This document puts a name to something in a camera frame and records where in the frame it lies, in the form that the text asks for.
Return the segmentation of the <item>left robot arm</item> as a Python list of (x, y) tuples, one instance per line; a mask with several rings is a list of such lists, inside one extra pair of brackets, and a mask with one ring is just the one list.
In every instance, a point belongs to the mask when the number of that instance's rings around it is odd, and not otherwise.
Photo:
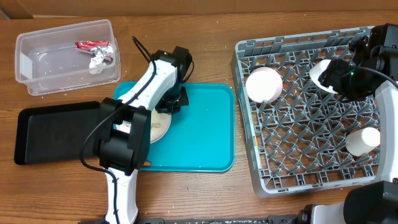
[(94, 153), (108, 184), (103, 223), (135, 223), (137, 175), (149, 153), (151, 113), (174, 114), (189, 104), (182, 84), (192, 65), (188, 49), (159, 50), (150, 56), (147, 71), (127, 93), (101, 102)]

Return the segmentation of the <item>white bowl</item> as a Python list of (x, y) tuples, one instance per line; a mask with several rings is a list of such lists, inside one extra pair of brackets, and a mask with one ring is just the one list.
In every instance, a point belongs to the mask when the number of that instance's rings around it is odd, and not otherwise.
[(250, 100), (256, 103), (272, 103), (282, 93), (282, 79), (273, 68), (261, 67), (252, 71), (245, 82)]
[(319, 81), (321, 74), (328, 68), (330, 62), (331, 62), (330, 59), (324, 59), (324, 60), (320, 61), (313, 68), (310, 69), (309, 75), (310, 75), (311, 81), (314, 84), (316, 84), (316, 86), (319, 87), (319, 89), (321, 89), (325, 92), (328, 92), (328, 93), (337, 94), (337, 92), (333, 90), (332, 86), (330, 86), (330, 85), (323, 86), (321, 84), (321, 82)]

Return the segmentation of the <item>small white cup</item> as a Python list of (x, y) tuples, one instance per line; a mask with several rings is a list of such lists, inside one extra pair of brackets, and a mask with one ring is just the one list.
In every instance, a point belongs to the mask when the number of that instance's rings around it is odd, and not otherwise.
[(346, 148), (354, 156), (362, 156), (378, 147), (381, 142), (381, 134), (376, 128), (363, 128), (346, 137)]

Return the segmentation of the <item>white plate with food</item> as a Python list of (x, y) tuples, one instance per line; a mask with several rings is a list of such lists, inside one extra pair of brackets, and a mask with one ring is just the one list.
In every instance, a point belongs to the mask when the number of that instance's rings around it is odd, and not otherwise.
[(158, 113), (137, 108), (132, 116), (131, 123), (123, 121), (115, 125), (115, 131), (128, 136), (129, 146), (148, 146), (160, 140), (171, 125), (172, 116), (167, 113)]

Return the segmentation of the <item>red snack wrapper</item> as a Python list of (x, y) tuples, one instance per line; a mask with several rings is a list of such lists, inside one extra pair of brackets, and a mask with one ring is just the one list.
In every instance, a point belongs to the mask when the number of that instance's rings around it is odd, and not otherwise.
[(96, 55), (101, 53), (106, 60), (113, 58), (113, 45), (108, 40), (84, 40), (75, 42), (75, 48), (81, 52)]

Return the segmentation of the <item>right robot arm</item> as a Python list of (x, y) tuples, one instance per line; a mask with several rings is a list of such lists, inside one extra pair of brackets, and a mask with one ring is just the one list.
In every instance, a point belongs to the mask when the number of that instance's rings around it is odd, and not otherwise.
[(350, 62), (322, 60), (310, 69), (317, 87), (341, 102), (373, 95), (380, 116), (380, 157), (374, 182), (351, 190), (343, 203), (307, 205), (297, 223), (397, 223), (397, 26), (384, 24), (349, 44)]

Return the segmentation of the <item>white tissue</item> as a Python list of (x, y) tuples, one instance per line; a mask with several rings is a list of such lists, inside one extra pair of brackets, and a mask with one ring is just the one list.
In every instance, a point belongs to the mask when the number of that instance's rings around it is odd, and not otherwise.
[(103, 68), (106, 66), (106, 62), (104, 61), (105, 57), (102, 53), (97, 53), (90, 60), (89, 64), (89, 72), (92, 75), (96, 75), (102, 72)]

